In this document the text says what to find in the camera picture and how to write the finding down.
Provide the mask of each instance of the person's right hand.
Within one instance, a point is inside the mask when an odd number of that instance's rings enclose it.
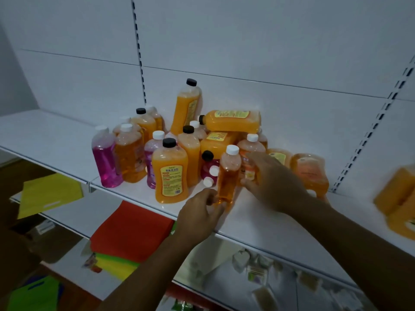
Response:
[[[290,214],[293,207],[310,198],[301,180],[277,159],[263,152],[246,155],[259,168],[261,181],[256,184],[242,179],[241,183],[258,200],[277,211]]]

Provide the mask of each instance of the purple liquid bottle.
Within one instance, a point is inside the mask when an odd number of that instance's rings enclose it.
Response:
[[[92,138],[92,154],[94,154],[101,184],[106,188],[115,188],[122,183],[120,167],[114,155],[115,135],[105,125],[95,127],[97,134]]]
[[[152,157],[153,152],[163,147],[164,132],[163,131],[154,131],[153,139],[148,141],[144,146],[144,154],[146,156],[146,165],[147,165],[147,185],[151,189],[156,188],[156,177],[154,176]]]
[[[216,185],[217,176],[219,174],[219,159],[213,159],[211,151],[204,151],[202,153],[203,165],[200,169],[200,177],[203,180],[205,187],[213,187]]]

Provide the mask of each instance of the purple liquid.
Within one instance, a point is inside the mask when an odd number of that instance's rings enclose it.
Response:
[[[92,149],[101,177],[101,184],[106,188],[118,187],[123,181],[113,154],[114,146],[115,144],[106,148],[94,147]]]
[[[151,189],[156,188],[156,176],[154,175],[152,156],[153,152],[145,151],[146,164],[147,164],[147,185]]]
[[[200,169],[200,177],[202,178],[202,180],[205,179],[206,177],[211,177],[213,179],[213,185],[216,185],[217,177],[212,176],[209,173],[209,169],[212,166],[218,166],[219,167],[219,164],[220,164],[219,159],[214,159],[212,161],[205,162],[202,166],[202,169]]]

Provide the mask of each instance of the person's left hand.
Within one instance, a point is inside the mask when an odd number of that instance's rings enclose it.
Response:
[[[215,210],[209,214],[206,205],[215,203],[216,194],[216,190],[205,188],[184,204],[177,217],[174,232],[182,243],[193,248],[209,237],[215,229],[225,206],[217,205]]]

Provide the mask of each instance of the person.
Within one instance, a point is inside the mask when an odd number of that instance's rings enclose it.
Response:
[[[413,310],[415,258],[311,197],[288,168],[264,153],[248,154],[261,173],[257,185],[242,184],[265,206],[293,217],[336,259],[378,310]],[[216,191],[190,198],[176,231],[98,308],[99,311],[155,310],[189,252],[214,231],[224,207],[209,214]]]

